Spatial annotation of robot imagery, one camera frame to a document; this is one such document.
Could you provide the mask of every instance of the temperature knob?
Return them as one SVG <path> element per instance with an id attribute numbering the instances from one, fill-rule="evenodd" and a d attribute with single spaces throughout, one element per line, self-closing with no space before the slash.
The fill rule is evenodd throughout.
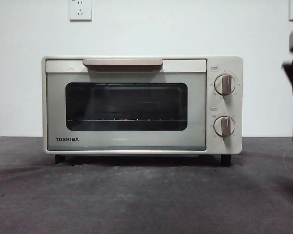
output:
<path id="1" fill-rule="evenodd" d="M 235 80 L 231 75 L 221 75 L 215 80 L 214 87 L 220 95 L 229 95 L 235 89 Z"/>
<path id="2" fill-rule="evenodd" d="M 227 116 L 218 118 L 214 123 L 215 132 L 221 137 L 230 137 L 234 132 L 234 122 Z"/>

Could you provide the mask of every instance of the control knob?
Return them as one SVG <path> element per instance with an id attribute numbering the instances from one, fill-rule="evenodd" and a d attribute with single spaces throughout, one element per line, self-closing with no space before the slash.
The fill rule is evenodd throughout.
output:
<path id="1" fill-rule="evenodd" d="M 235 80 L 231 75 L 221 75 L 216 78 L 214 87 L 220 95 L 229 95 L 235 89 Z"/>
<path id="2" fill-rule="evenodd" d="M 234 128 L 233 120 L 227 116 L 219 117 L 214 123 L 214 130 L 221 137 L 231 136 Z"/>

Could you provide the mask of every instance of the oven window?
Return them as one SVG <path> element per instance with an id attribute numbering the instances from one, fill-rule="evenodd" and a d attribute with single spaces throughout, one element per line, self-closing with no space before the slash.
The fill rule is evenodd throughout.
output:
<path id="1" fill-rule="evenodd" d="M 69 83 L 72 131 L 181 131 L 188 124 L 184 83 Z"/>

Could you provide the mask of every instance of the cream toaster oven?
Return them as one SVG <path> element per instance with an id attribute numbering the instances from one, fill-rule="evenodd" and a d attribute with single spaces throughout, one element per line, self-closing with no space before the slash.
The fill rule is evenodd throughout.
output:
<path id="1" fill-rule="evenodd" d="M 242 149 L 236 56 L 44 57 L 43 146 L 65 155 L 220 154 Z"/>

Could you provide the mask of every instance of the gray table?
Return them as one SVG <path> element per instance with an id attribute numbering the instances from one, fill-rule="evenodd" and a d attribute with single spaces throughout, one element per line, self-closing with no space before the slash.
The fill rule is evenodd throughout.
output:
<path id="1" fill-rule="evenodd" d="M 72 157 L 0 137 L 0 234 L 293 233 L 291 138 L 219 156 Z"/>

